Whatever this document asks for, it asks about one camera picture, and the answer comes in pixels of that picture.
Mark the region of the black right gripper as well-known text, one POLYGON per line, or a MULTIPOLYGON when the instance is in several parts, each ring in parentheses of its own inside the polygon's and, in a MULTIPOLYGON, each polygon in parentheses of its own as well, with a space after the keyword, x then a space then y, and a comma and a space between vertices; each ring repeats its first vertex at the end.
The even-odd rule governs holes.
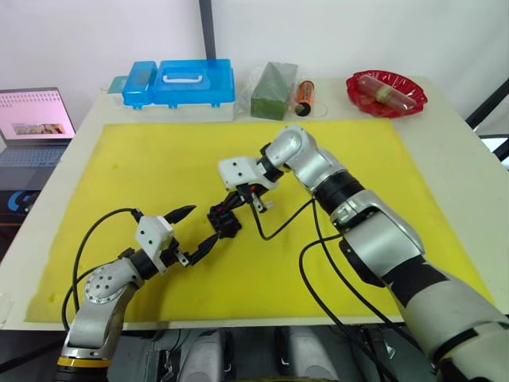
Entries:
POLYGON ((212 215, 215 217, 235 217, 235 210, 245 204, 252 204, 255 208, 265 208, 262 196, 268 189, 260 184, 237 185, 235 193, 229 193, 225 199, 212 206, 212 215))

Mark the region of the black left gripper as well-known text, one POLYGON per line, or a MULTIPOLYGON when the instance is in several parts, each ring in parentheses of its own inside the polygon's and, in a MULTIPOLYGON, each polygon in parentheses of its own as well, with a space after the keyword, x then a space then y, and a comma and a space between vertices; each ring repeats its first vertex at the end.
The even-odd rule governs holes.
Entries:
MULTIPOLYGON (((164 215, 164 219, 169 224, 177 224, 182 221, 189 213, 196 208, 195 205, 185 205, 180 208, 174 209, 164 215)), ((169 246, 161 252, 160 260, 166 267, 170 267, 175 263, 179 263, 183 267, 193 266, 200 262, 215 246, 219 239, 219 234, 216 233, 209 236, 206 240, 200 243, 195 252, 191 255, 180 249, 179 242, 173 238, 169 246)))

